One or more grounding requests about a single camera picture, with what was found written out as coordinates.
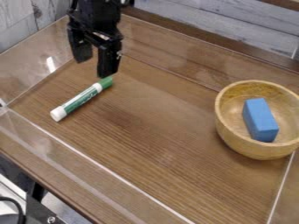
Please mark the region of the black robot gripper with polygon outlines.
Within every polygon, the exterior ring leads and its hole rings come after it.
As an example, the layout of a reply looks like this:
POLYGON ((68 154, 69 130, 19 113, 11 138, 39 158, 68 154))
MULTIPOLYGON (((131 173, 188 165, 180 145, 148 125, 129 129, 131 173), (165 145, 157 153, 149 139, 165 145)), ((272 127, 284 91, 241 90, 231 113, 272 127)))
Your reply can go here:
MULTIPOLYGON (((73 58, 81 63, 92 58, 92 44, 87 33, 97 33, 109 39, 121 39, 117 29, 121 0, 72 0, 68 39, 73 58)), ((97 77, 105 78, 117 72, 121 59, 121 41, 105 41, 97 46, 97 77)))

